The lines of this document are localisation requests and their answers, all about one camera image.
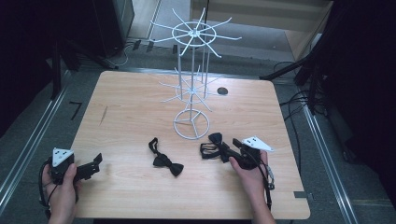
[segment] gray carpet floor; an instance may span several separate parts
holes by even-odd
[[[157,72],[174,70],[177,56],[171,49],[154,48],[147,52],[147,46],[142,45],[137,50],[128,48],[126,54],[128,62],[120,66],[121,71],[145,71],[138,68],[157,69]],[[123,63],[123,53],[111,59],[113,63]],[[21,181],[15,188],[7,206],[0,216],[0,223],[45,223],[43,209],[38,203],[37,177],[38,170],[43,161],[51,155],[54,147],[70,148],[84,111],[90,101],[95,83],[103,69],[85,58],[81,58],[82,66],[78,72],[70,73],[70,82],[62,102],[55,113],[48,129],[40,139],[33,157],[30,159]],[[230,78],[258,78],[271,74],[274,68],[280,69],[287,63],[271,60],[258,60],[226,56],[222,59],[214,58],[211,62],[210,72],[224,74]],[[277,78],[274,83],[276,94],[280,103],[287,102],[297,92],[297,87],[292,84],[293,72]],[[7,178],[7,174],[21,154],[25,143],[33,132],[35,125],[50,102],[51,84],[40,92],[28,108],[19,116],[7,133],[0,139],[0,181]],[[70,102],[82,103],[81,109],[76,113],[77,106]],[[300,103],[291,104],[291,111],[299,107]],[[287,106],[282,106],[282,114],[289,114]],[[364,164],[350,164],[344,161],[341,147],[332,131],[329,121],[321,115],[316,116],[320,128],[327,140],[334,163],[343,180],[354,211],[360,223],[396,223],[396,213],[391,206],[385,191],[380,185],[377,175]],[[301,178],[308,194],[311,217],[307,220],[278,220],[278,223],[344,223],[338,202],[334,196],[331,182],[325,171],[318,148],[308,126],[303,111],[293,115],[295,130],[298,133],[300,147],[291,125],[291,120],[286,121],[290,141],[296,161],[300,163]],[[75,223],[93,223],[92,219],[77,218]],[[128,223],[154,223],[144,220],[128,221]],[[161,223],[173,223],[171,220],[162,220]]]

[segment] person's right hand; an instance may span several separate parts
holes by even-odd
[[[267,164],[267,152],[263,151],[262,154],[262,161]],[[264,184],[262,179],[262,173],[260,173],[259,167],[256,167],[252,170],[244,170],[242,169],[236,159],[234,157],[230,157],[230,163],[236,173],[239,175],[241,179],[242,185],[244,187],[245,192],[249,197],[251,196],[259,196],[264,195]]]

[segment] round hole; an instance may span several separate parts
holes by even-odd
[[[220,95],[227,95],[228,94],[228,90],[224,87],[220,87],[218,88],[218,94]]]

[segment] finger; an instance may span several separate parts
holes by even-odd
[[[51,178],[50,178],[50,165],[49,164],[47,164],[44,167],[43,174],[42,174],[42,177],[41,177],[41,181],[42,181],[43,185],[46,185],[46,184],[48,184],[48,183],[50,183],[52,181]]]
[[[79,180],[78,182],[76,182],[75,184],[77,192],[80,192],[82,189],[82,182]]]
[[[238,161],[234,157],[229,158],[230,164],[233,169],[238,173],[242,168],[239,166]]]
[[[66,186],[73,186],[73,179],[77,172],[77,166],[72,163],[67,168],[66,173],[64,174],[64,185]]]
[[[268,165],[268,154],[266,151],[262,151],[261,158],[262,158],[262,162],[264,162],[264,164]]]

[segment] person's left hand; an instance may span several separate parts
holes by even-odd
[[[43,186],[49,197],[51,216],[49,223],[72,223],[76,214],[76,192],[73,179],[77,166],[72,163],[64,174],[62,185],[56,186],[50,177],[50,166],[46,165],[43,171]],[[76,183],[76,190],[81,188],[81,181]]]

